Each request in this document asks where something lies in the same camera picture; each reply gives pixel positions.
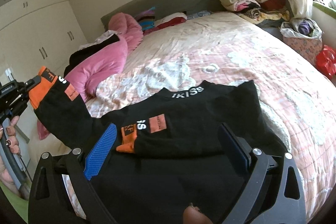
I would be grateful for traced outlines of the green sleeve left forearm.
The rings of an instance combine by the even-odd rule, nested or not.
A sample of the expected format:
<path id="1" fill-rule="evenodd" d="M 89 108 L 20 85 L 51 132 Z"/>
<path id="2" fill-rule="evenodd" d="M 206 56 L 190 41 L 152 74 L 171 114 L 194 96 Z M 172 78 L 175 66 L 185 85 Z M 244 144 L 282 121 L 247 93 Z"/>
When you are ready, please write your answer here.
<path id="1" fill-rule="evenodd" d="M 25 221 L 25 223 L 28 223 L 28 206 L 29 202 L 27 200 L 24 200 L 20 197 L 18 197 L 16 194 L 11 192 L 7 186 L 5 186 L 2 182 L 1 189 L 4 192 L 5 196 L 9 200 L 9 202 L 13 205 L 15 211 L 20 215 L 20 217 Z"/>

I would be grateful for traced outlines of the left hand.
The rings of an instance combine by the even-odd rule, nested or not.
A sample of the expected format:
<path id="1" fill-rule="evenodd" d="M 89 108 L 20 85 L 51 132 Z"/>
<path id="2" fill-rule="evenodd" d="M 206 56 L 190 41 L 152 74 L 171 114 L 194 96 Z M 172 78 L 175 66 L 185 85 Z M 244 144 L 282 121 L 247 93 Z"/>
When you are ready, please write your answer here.
<path id="1" fill-rule="evenodd" d="M 7 174 L 10 177 L 11 189 L 19 190 L 21 187 L 20 179 L 17 176 L 17 173 L 20 173 L 20 168 L 17 163 L 17 159 L 10 150 L 9 145 L 9 135 L 7 133 L 7 127 L 10 125 L 10 119 L 3 117 L 2 122 L 2 136 L 1 136 L 1 158 L 2 162 L 7 170 Z"/>

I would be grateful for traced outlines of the right hand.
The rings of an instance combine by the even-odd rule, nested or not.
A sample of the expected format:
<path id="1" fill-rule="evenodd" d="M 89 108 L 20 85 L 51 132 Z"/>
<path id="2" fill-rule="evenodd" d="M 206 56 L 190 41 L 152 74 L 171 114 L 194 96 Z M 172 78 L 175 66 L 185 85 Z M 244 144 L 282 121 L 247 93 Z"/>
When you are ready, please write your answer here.
<path id="1" fill-rule="evenodd" d="M 197 206 L 190 203 L 183 212 L 183 224 L 213 224 L 213 222 Z"/>

